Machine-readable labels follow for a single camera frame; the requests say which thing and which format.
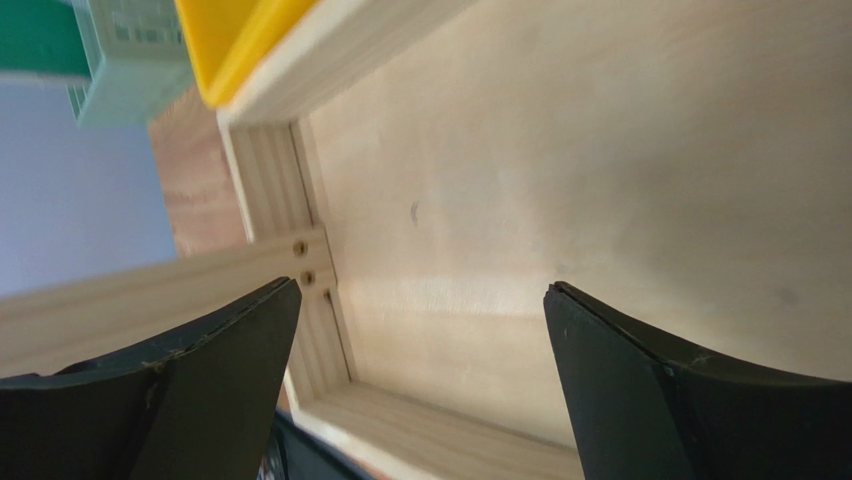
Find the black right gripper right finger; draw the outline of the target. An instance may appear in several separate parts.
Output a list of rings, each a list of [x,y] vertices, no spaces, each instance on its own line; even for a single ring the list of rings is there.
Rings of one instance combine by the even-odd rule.
[[[589,479],[847,479],[851,386],[740,360],[565,282],[543,299]]]

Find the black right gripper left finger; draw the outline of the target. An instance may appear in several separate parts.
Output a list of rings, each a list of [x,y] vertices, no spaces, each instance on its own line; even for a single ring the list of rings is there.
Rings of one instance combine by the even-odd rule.
[[[196,320],[52,375],[1,382],[5,479],[252,479],[298,323],[276,279]]]

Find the wooden clothes rack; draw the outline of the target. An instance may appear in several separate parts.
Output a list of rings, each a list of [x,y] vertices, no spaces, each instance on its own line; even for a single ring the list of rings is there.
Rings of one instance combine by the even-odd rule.
[[[277,401],[397,479],[589,479],[543,299],[851,386],[847,1],[322,1],[219,130],[243,246],[1,303],[1,378],[287,277]]]

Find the green file organizer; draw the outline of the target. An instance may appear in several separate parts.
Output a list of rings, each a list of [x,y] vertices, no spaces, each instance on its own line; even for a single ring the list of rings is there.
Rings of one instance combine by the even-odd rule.
[[[145,125],[195,83],[173,1],[74,1],[90,70],[68,89],[80,127]]]

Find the yellow plastic tray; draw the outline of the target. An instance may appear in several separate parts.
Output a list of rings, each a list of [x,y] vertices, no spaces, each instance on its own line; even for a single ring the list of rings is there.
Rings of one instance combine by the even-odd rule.
[[[315,0],[177,0],[198,91],[211,109],[227,105],[257,64]]]

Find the green folder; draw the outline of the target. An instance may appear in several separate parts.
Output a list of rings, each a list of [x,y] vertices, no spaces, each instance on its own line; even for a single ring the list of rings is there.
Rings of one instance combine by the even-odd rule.
[[[1,3],[1,73],[24,78],[91,78],[76,9],[65,1]]]

